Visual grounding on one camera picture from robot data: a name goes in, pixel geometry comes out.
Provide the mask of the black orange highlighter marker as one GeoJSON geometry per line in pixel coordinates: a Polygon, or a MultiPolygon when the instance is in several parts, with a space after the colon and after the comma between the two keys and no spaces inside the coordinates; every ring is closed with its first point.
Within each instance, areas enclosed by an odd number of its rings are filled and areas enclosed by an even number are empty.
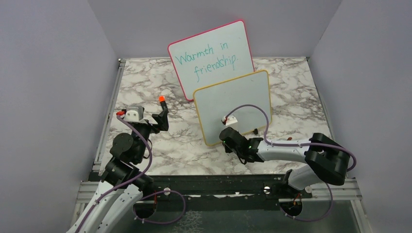
{"type": "Polygon", "coordinates": [[[167,109],[167,104],[166,104],[164,96],[159,97],[159,103],[160,103],[161,108],[162,108],[163,111],[167,109]]]}

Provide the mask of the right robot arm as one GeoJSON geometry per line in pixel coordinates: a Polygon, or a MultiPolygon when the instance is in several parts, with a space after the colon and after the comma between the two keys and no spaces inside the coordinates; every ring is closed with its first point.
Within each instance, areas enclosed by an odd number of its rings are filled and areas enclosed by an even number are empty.
{"type": "Polygon", "coordinates": [[[243,164],[274,160],[304,163],[305,166],[288,171],[283,178],[280,191],[288,198],[320,182],[343,185],[351,158],[348,150],[322,133],[314,133],[306,140],[269,142],[261,137],[247,139],[227,127],[219,139],[225,151],[236,154],[243,164]]]}

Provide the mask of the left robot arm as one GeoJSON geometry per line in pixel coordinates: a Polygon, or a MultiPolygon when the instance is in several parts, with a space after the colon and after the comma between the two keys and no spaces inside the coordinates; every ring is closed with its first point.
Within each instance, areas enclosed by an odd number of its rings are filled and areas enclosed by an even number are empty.
{"type": "Polygon", "coordinates": [[[112,142],[112,158],[100,176],[93,197],[79,218],[68,230],[70,233],[109,233],[126,211],[139,199],[147,199],[153,192],[153,179],[146,175],[148,168],[136,166],[145,159],[153,161],[149,136],[168,131],[168,107],[161,101],[161,112],[152,114],[155,124],[144,119],[144,107],[131,106],[116,113],[117,119],[129,127],[131,133],[120,133],[112,142]]]}

